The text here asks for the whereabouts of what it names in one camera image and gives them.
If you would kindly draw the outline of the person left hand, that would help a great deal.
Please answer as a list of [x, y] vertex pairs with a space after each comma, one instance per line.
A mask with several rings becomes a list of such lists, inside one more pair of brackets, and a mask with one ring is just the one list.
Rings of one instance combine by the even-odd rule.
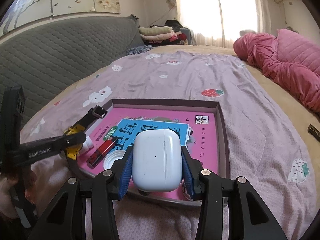
[[36, 174], [32, 170], [24, 168], [22, 179], [23, 187], [19, 189], [18, 182], [20, 182], [20, 179], [18, 174], [1, 173], [1, 218], [4, 220], [12, 220], [18, 217], [16, 205], [19, 205], [19, 193], [24, 195], [22, 199], [25, 199], [31, 205], [35, 205]]

